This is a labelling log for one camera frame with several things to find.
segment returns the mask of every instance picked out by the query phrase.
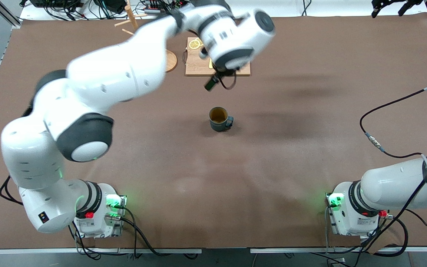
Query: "cable connector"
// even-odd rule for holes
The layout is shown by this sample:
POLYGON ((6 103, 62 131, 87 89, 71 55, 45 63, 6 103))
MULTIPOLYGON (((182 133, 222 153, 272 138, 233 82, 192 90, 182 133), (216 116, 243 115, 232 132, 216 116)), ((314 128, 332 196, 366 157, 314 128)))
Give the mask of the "cable connector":
POLYGON ((371 136, 368 132, 365 133, 365 135, 368 137, 368 140, 376 147, 378 148, 380 151, 385 152, 385 149, 383 147, 381 147, 381 144, 373 137, 371 136))

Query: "brown table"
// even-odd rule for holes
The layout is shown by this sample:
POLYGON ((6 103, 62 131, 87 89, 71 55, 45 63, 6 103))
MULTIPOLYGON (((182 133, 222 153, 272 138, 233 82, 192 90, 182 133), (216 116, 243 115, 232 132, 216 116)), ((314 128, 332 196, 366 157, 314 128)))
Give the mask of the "brown table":
MULTIPOLYGON (((154 247, 324 246, 325 192, 399 162, 369 143, 358 120, 427 86, 427 15, 274 22, 277 35, 252 62, 251 77, 209 93, 205 77, 185 77, 179 64, 157 91, 110 111, 110 151, 95 162, 68 163, 66 178, 127 194, 154 247), (209 128, 208 111, 217 105, 235 117, 228 132, 209 128)), ((188 36, 168 41, 179 59, 188 36)), ((0 67, 0 132, 24 111, 42 75, 128 37, 111 21, 25 21, 0 67)), ((364 124, 389 152, 427 153, 427 93, 364 124)), ((0 185, 6 176, 0 154, 0 185)), ((10 190, 17 195, 13 183, 10 190)), ((427 228, 403 218, 410 245, 427 245, 427 228)), ((131 247, 132 236, 95 245, 131 247)), ((0 248, 46 247, 73 247, 73 240, 68 231, 37 233, 22 207, 0 198, 0 248)))

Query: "lemon slice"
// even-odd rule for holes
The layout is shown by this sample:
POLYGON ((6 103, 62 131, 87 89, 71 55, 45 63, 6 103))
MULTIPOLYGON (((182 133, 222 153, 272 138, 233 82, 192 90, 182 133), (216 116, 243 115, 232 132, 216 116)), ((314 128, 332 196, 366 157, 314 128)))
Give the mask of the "lemon slice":
POLYGON ((194 39, 189 42, 190 49, 198 49, 201 46, 200 40, 194 39))

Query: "mug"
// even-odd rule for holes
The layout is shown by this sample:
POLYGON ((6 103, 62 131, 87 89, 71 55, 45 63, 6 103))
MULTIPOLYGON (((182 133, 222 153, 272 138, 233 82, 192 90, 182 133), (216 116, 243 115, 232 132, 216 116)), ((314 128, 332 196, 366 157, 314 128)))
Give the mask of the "mug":
POLYGON ((229 116, 227 111, 219 106, 210 110, 209 117, 210 127, 217 132, 230 129, 234 123, 234 118, 229 116))

